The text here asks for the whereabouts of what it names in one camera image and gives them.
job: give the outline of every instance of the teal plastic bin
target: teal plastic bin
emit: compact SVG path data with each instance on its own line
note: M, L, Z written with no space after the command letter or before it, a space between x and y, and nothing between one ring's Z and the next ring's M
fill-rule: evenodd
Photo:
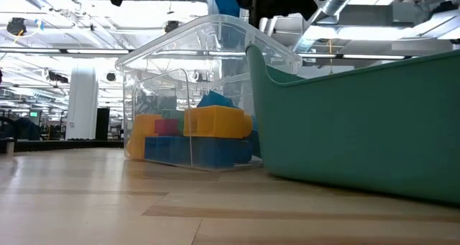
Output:
M309 80L247 57L272 174L460 204L460 51Z

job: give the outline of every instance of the clear plastic bin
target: clear plastic bin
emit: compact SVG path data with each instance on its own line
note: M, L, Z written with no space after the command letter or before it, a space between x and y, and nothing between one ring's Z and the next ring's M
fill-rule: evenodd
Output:
M274 68L296 74L302 65L302 58L285 46L246 22L226 15L197 18L120 58L116 66L124 76L126 157L228 168L247 163L253 154L259 154L245 54L248 44L258 46L266 63ZM195 111L197 106L213 105L239 108L244 113L225 108L213 109L217 112L211 114ZM171 120L145 122L157 119ZM203 124L206 120L213 122ZM155 128L160 126L162 133L175 134L159 135ZM228 131L219 129L205 135L190 134L196 133L197 127L245 130L228 135Z

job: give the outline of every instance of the ceiling light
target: ceiling light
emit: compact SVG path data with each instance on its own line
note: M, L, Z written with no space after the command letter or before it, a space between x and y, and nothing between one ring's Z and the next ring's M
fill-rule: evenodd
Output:
M336 58L337 55L334 54L315 54L315 53L308 53L308 54L298 54L302 58Z
M402 60L404 55L344 55L346 59Z
M239 56L245 57L245 52L226 52L226 51L209 51L209 55L216 55L216 56Z
M10 47L0 47L0 52L60 53L60 51L58 49L48 49L48 48L10 48Z
M11 112L29 112L29 109L12 109Z
M198 51L193 50L165 50L156 52L153 55L199 55Z
M67 50L70 54L117 54L125 55L129 53L129 50Z

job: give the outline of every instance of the yellow block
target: yellow block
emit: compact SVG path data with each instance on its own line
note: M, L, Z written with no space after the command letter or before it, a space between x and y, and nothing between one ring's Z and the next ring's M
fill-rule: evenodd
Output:
M251 134L252 120L239 108L207 106L185 111L184 136L243 138Z
M144 159L145 137L157 137L155 133L155 120L161 119L161 115L140 114L134 118L131 136L126 144L129 158L136 160Z

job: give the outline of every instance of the white pillar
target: white pillar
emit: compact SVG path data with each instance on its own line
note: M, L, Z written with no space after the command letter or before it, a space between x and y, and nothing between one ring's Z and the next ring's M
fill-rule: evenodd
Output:
M65 139L94 139L98 111L98 78L90 61L79 60L70 77Z

